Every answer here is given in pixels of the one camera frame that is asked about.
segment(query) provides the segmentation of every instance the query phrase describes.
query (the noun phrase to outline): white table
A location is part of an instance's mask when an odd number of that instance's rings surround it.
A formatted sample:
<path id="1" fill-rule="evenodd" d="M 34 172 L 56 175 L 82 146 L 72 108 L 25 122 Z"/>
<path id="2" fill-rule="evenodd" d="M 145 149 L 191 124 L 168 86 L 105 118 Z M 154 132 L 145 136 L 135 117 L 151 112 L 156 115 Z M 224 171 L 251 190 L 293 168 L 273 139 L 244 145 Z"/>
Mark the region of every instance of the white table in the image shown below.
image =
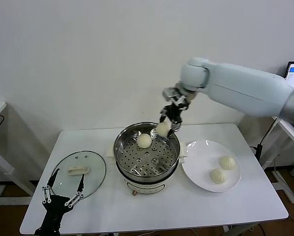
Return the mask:
<path id="1" fill-rule="evenodd" d="M 294 143 L 294 126 L 284 120 L 280 120 L 278 125 L 282 129 L 282 134 L 261 157 L 261 166 L 263 170 L 265 170 L 275 160 L 275 158 L 280 155 L 282 150 L 287 149 Z M 294 203 L 294 193 L 289 186 L 285 184 L 286 181 L 281 174 L 278 171 L 273 171 L 272 174 L 277 181 L 276 183 L 273 183 L 274 188 L 276 190 L 283 190 L 289 201 Z M 291 171 L 291 175 L 294 176 L 294 169 Z"/>
<path id="2" fill-rule="evenodd" d="M 0 101 L 0 113 L 5 109 L 6 103 Z M 27 179 L 23 178 L 13 166 L 11 166 L 2 156 L 0 156 L 0 171 L 6 175 L 11 181 L 17 184 L 30 196 L 33 195 L 35 186 L 31 184 Z M 0 185 L 0 196 L 3 193 L 5 185 Z M 28 205 L 31 197 L 0 197 L 0 205 Z"/>
<path id="3" fill-rule="evenodd" d="M 80 150 L 99 153 L 106 160 L 107 173 L 103 184 L 93 195 L 64 215 L 60 228 L 62 234 L 197 228 L 288 217 L 288 212 L 236 125 L 184 125 L 177 134 L 182 142 L 208 139 L 232 150 L 242 168 L 242 179 L 233 190 L 224 193 L 205 191 L 194 185 L 178 166 L 171 177 L 171 184 L 164 191 L 135 197 L 122 180 L 114 160 L 105 157 L 121 130 L 60 133 L 22 222 L 22 234 L 32 235 L 43 221 L 46 210 L 41 204 L 41 187 L 47 183 L 55 166 L 69 154 Z M 225 235 L 237 235 L 249 227 L 235 226 Z"/>
<path id="4" fill-rule="evenodd" d="M 280 135 L 275 143 L 263 154 L 261 157 L 261 166 L 265 170 L 274 159 L 284 150 L 290 143 L 294 143 L 294 127 L 290 123 L 280 120 L 278 125 L 281 127 L 282 131 L 287 134 Z"/>

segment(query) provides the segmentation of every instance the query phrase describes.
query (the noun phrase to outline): stainless steel steamer basket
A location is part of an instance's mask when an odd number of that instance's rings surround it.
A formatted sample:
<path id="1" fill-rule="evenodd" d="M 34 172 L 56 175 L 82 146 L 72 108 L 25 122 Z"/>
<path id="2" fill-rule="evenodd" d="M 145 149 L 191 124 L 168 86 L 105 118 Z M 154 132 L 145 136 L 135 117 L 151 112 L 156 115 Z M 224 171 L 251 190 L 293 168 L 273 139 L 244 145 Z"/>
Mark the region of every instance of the stainless steel steamer basket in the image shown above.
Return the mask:
<path id="1" fill-rule="evenodd" d="M 125 128 L 114 142 L 114 156 L 119 171 L 129 180 L 152 184 L 165 180 L 176 169 L 180 142 L 175 134 L 162 137 L 155 133 L 156 123 L 141 122 Z M 152 144 L 148 148 L 137 145 L 140 134 L 149 134 Z"/>

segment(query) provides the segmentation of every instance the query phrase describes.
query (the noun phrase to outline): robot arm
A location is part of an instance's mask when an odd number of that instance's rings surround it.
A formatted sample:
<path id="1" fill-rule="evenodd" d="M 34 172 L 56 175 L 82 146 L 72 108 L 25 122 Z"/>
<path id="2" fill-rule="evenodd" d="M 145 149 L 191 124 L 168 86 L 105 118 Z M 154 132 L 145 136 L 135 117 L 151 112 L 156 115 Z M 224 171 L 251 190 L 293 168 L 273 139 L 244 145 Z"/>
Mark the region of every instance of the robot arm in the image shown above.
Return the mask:
<path id="1" fill-rule="evenodd" d="M 180 113 L 198 92 L 252 116 L 280 117 L 294 123 L 294 88 L 281 76 L 192 58 L 182 67 L 179 83 L 163 91 L 171 105 L 164 107 L 161 120 L 167 116 L 172 121 L 172 132 L 180 128 Z"/>

